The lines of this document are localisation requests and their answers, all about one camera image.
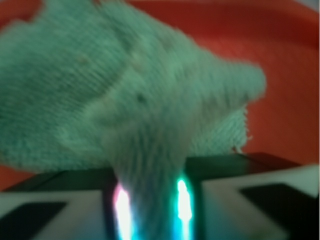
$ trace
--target led light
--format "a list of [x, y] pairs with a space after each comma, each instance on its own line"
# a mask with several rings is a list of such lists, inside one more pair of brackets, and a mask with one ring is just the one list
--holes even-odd
[[191, 201], [186, 183], [180, 179], [178, 181], [178, 217], [185, 223], [191, 220]]
[[113, 200], [117, 219], [118, 233], [122, 240], [131, 240], [133, 237], [133, 224], [130, 211], [130, 199], [128, 193], [118, 184]]
[[[178, 232], [180, 239], [191, 239], [191, 196], [188, 192], [187, 185], [183, 179], [177, 182], [178, 198], [177, 198], [177, 219]], [[118, 235], [121, 240], [131, 240], [134, 237], [134, 224], [132, 222], [130, 210], [130, 197], [120, 184], [115, 189], [113, 198], [115, 215], [117, 220]]]

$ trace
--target orange background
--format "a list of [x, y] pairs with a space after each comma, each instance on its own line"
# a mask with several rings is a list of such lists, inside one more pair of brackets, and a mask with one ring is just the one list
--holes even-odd
[[[134, 1], [215, 54], [259, 64], [265, 98], [248, 107], [244, 152], [319, 162], [319, 14], [292, 0]], [[0, 2], [0, 27], [29, 20], [40, 0]], [[32, 176], [0, 166], [0, 190]]]

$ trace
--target towel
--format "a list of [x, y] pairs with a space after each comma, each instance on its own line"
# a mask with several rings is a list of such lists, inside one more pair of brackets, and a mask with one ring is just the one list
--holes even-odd
[[124, 2], [47, 0], [0, 35], [0, 163], [33, 172], [111, 166], [138, 239], [174, 239], [187, 156], [246, 144], [263, 71], [230, 62]]

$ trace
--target white surface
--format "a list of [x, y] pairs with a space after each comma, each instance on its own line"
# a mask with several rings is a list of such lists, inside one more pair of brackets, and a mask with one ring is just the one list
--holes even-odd
[[32, 202], [67, 203], [32, 240], [106, 239], [101, 191], [0, 192], [0, 218]]
[[295, 0], [319, 13], [319, 0]]
[[242, 188], [279, 183], [316, 198], [319, 194], [319, 165], [204, 181], [206, 239], [287, 239], [288, 233], [283, 228], [239, 192]]

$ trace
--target pink light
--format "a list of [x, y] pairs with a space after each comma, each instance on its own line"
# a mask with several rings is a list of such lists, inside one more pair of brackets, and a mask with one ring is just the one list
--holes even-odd
[[133, 224], [130, 211], [129, 194], [120, 184], [115, 188], [113, 198], [115, 214], [117, 219], [118, 233], [122, 240], [131, 240], [133, 237]]

